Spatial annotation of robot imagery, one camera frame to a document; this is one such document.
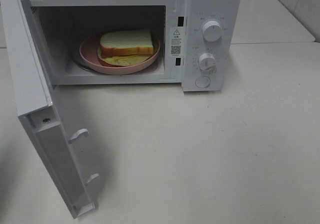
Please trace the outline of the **round door release button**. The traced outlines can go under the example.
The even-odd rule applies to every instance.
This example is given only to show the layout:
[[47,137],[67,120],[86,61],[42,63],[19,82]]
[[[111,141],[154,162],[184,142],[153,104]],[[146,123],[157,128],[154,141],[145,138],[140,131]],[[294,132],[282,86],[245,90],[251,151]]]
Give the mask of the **round door release button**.
[[211,80],[207,76],[200,76],[195,81],[195,85],[198,88],[206,88],[210,85],[210,83],[211,83]]

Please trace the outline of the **white bread sandwich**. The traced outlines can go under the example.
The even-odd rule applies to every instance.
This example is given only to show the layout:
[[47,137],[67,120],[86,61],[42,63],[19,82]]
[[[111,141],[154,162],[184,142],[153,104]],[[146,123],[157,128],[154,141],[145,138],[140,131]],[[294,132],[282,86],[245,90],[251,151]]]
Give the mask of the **white bread sandwich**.
[[105,33],[97,49],[99,59],[123,67],[137,65],[154,53],[152,35],[148,29]]

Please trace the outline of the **pink round plate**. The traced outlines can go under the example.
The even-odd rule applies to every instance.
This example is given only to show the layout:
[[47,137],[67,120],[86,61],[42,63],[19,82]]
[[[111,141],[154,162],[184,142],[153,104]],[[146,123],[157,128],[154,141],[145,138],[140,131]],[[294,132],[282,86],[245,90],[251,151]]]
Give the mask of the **pink round plate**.
[[83,41],[79,48],[79,54],[86,65],[102,74],[108,75],[127,75],[139,72],[153,64],[161,50],[161,43],[156,36],[152,36],[154,46],[154,54],[145,61],[132,66],[116,66],[111,65],[99,58],[98,48],[103,33],[96,34],[89,39]]

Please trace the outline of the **white microwave door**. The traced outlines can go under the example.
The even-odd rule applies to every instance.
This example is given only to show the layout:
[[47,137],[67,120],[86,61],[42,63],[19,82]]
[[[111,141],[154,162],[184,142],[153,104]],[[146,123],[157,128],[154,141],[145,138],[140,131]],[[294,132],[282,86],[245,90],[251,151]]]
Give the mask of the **white microwave door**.
[[68,134],[48,64],[50,50],[30,0],[0,0],[17,116],[73,218],[95,209],[73,144],[87,129]]

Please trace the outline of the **white lower microwave knob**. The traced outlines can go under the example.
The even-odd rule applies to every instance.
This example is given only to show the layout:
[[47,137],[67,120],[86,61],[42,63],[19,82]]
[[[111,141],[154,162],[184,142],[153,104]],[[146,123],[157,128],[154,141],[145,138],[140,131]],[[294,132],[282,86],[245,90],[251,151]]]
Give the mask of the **white lower microwave knob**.
[[199,56],[198,65],[202,71],[211,71],[217,64],[213,54],[204,53]]

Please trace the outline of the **white microwave knob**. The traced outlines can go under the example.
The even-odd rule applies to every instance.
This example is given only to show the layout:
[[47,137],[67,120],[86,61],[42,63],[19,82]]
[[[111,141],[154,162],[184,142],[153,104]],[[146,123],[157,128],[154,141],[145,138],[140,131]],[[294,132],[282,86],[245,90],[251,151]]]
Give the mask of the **white microwave knob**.
[[208,20],[201,28],[203,38],[208,42],[215,42],[222,36],[222,24],[216,20]]
[[213,54],[204,53],[199,56],[198,65],[202,71],[211,71],[217,64]]

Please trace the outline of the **white microwave oven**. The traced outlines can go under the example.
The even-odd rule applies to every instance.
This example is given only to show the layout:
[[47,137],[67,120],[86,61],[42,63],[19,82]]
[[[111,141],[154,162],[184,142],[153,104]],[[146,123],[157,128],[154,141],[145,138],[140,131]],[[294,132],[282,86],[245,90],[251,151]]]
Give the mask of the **white microwave oven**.
[[[54,86],[93,84],[180,83],[184,91],[217,91],[224,78],[240,0],[30,0],[50,51],[47,66]],[[222,36],[203,38],[202,26],[216,19]],[[164,73],[104,75],[74,63],[83,40],[98,32],[151,29],[161,44]],[[213,54],[211,71],[199,68],[199,56]],[[200,76],[210,85],[198,88]]]

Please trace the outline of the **white upper microwave knob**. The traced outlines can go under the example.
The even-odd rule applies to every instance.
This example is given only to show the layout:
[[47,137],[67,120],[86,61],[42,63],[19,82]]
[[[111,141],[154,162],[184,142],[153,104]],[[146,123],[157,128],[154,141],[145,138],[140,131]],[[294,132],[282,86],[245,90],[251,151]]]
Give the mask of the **white upper microwave knob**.
[[201,28],[203,38],[208,42],[215,42],[222,36],[222,24],[216,20],[208,20]]

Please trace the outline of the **glass microwave turntable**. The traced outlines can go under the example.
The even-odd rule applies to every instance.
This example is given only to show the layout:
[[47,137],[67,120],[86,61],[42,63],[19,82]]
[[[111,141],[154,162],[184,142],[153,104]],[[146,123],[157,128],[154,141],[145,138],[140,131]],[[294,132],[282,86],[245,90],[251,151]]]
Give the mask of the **glass microwave turntable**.
[[84,55],[77,53],[74,55],[74,63],[79,67],[101,74],[107,75],[129,75],[129,74],[143,74],[143,73],[164,73],[163,54],[161,52],[155,53],[147,60],[132,66],[116,66],[110,65],[98,57],[95,52],[90,52]]

